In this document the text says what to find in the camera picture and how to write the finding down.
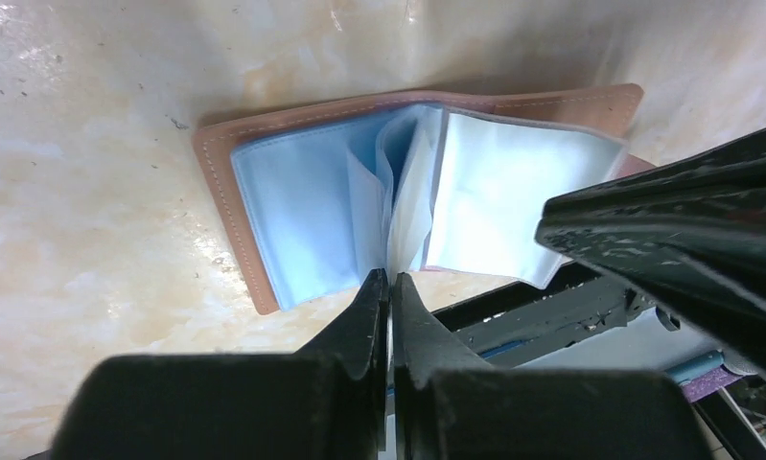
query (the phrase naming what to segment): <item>purple object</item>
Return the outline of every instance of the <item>purple object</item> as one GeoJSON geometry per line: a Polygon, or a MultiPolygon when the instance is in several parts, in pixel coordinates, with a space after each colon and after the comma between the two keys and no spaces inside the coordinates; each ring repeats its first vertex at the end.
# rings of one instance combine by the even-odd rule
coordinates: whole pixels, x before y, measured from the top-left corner
{"type": "Polygon", "coordinates": [[[714,393],[719,388],[741,379],[741,376],[727,372],[724,367],[717,367],[703,376],[691,380],[688,384],[682,386],[685,397],[691,403],[701,400],[703,397],[714,393]]]}

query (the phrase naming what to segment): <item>brown wallet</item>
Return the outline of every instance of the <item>brown wallet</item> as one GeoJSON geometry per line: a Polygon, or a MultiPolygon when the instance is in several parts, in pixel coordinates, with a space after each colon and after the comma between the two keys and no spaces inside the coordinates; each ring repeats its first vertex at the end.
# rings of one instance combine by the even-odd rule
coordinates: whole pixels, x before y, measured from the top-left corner
{"type": "MultiPolygon", "coordinates": [[[[279,308],[230,161],[230,153],[236,146],[293,129],[414,103],[440,103],[506,117],[579,125],[622,137],[642,94],[642,88],[629,83],[508,96],[473,96],[422,90],[362,96],[208,126],[194,136],[194,150],[255,308],[260,314],[268,314],[279,308]]],[[[651,164],[629,155],[619,176],[650,168],[651,164]]]]}

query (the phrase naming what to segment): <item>wallet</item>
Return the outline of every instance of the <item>wallet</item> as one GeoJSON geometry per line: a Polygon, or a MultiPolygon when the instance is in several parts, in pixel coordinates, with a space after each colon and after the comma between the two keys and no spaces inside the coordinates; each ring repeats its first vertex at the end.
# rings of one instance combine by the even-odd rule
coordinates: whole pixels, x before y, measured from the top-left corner
{"type": "Polygon", "coordinates": [[[407,91],[201,129],[199,164],[259,313],[441,269],[545,288],[554,196],[651,168],[620,139],[634,84],[511,96],[407,91]]]}

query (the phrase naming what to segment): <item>beige tabletop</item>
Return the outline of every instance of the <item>beige tabletop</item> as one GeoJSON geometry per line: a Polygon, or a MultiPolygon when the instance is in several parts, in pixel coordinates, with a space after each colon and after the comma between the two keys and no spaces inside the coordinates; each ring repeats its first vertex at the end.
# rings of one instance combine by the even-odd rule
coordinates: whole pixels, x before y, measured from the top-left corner
{"type": "MultiPolygon", "coordinates": [[[[45,449],[99,360],[292,351],[351,293],[259,316],[190,136],[433,87],[635,82],[664,164],[766,127],[766,0],[0,0],[0,458],[45,449]]],[[[422,273],[436,309],[506,282],[422,273]]]]}

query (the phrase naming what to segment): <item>speck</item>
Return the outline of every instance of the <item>speck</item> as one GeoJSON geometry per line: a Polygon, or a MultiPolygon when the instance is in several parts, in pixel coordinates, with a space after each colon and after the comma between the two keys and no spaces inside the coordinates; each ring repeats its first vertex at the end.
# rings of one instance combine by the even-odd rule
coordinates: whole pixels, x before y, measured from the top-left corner
{"type": "Polygon", "coordinates": [[[171,123],[173,123],[173,124],[174,124],[174,126],[176,127],[176,129],[179,129],[179,130],[182,130],[182,129],[187,129],[187,128],[188,128],[188,126],[187,126],[187,125],[185,125],[184,123],[180,123],[180,122],[178,122],[178,121],[176,120],[176,118],[172,118],[172,119],[171,119],[171,123]]]}

